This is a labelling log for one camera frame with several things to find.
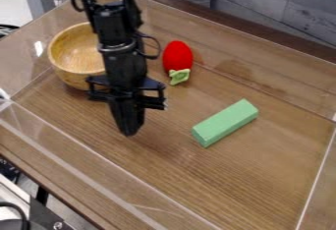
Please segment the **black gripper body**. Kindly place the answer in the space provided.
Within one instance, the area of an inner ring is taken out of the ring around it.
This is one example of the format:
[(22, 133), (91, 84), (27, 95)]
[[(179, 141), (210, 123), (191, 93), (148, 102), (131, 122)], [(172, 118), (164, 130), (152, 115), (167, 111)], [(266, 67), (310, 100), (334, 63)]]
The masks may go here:
[(91, 76), (86, 79), (88, 84), (90, 99), (95, 101), (123, 101), (134, 100), (142, 108), (166, 110), (166, 85), (150, 77), (146, 77), (138, 86), (131, 89), (122, 89), (112, 86), (106, 75)]

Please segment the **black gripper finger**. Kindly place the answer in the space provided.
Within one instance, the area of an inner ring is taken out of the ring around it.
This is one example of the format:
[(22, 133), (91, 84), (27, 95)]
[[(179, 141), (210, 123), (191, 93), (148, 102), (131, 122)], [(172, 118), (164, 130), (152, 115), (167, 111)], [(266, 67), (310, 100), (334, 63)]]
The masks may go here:
[(110, 99), (108, 100), (111, 112), (120, 129), (120, 132), (127, 135), (127, 120), (126, 120), (126, 109), (124, 103), (119, 100)]
[(144, 107), (134, 100), (127, 103), (127, 134), (134, 136), (144, 124)]

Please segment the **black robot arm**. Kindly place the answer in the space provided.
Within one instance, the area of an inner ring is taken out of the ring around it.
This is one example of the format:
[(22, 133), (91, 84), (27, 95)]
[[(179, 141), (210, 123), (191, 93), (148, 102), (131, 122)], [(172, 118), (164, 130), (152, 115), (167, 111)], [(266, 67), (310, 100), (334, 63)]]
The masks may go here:
[(92, 100), (110, 105), (120, 132), (132, 136), (144, 124), (148, 109), (166, 108), (166, 85), (147, 76), (147, 62), (156, 57), (144, 52), (148, 35), (135, 0), (71, 0), (98, 34), (98, 50), (106, 73), (86, 79)]

